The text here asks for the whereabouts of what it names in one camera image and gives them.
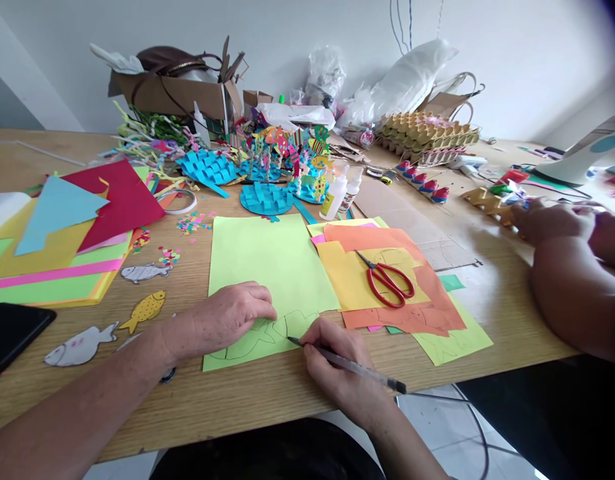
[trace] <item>pink paper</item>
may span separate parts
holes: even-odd
[[[114,237],[108,238],[107,240],[100,242],[98,245],[94,245],[88,249],[78,252],[76,255],[82,255],[84,253],[91,252],[91,251],[94,251],[94,250],[97,250],[103,247],[109,247],[111,245],[118,245],[119,243],[124,242],[126,240],[127,240],[127,232],[119,233],[118,235],[115,235]]]
[[[38,283],[72,277],[81,277],[83,275],[92,275],[93,273],[104,273],[118,270],[121,268],[122,264],[123,259],[107,260],[104,262],[90,263],[88,265],[52,270],[49,272],[30,273],[28,275],[0,279],[0,288],[16,287],[17,285],[27,285],[28,283]]]
[[[376,225],[376,223],[363,223],[362,225],[355,225],[355,227],[372,227],[372,228],[378,228],[378,225]],[[320,235],[317,235],[316,237],[312,237],[312,242],[314,243],[314,245],[316,245],[317,243],[325,243],[327,240],[325,239],[325,234],[321,233]]]

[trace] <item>gray fish cutout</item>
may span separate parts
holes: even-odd
[[[171,269],[172,265],[167,265],[166,267],[157,267],[153,263],[148,263],[147,265],[125,267],[121,269],[121,276],[125,280],[129,280],[130,282],[136,283],[138,285],[140,281],[149,280],[150,278],[154,278],[157,275],[167,277]]]

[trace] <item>white fish cutout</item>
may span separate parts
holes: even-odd
[[[48,353],[43,361],[53,367],[70,367],[87,363],[96,355],[99,343],[116,341],[116,335],[112,332],[119,323],[114,322],[103,331],[98,327],[90,327]]]
[[[148,263],[147,265],[136,265],[134,267],[125,267],[121,269],[121,276],[125,280],[139,284],[140,281],[149,280],[157,275],[163,277],[169,276],[169,271],[172,269],[172,265],[166,267],[157,267],[154,263]]]

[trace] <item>black phone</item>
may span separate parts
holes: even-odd
[[[55,318],[54,310],[0,303],[0,374]]]

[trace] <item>white glue bottle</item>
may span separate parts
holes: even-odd
[[[325,195],[325,200],[322,202],[322,207],[320,208],[320,218],[323,220],[332,220],[336,215],[342,200],[345,198],[345,193],[347,193],[348,169],[349,165],[345,167],[345,170],[342,171],[340,177],[336,177],[334,179],[334,185],[329,187],[327,195]]]
[[[340,207],[338,207],[339,212],[346,213],[352,205],[354,197],[356,197],[358,190],[360,190],[360,182],[362,182],[363,171],[363,168],[359,168],[356,177],[354,177],[351,182],[347,183],[347,193],[345,194]]]

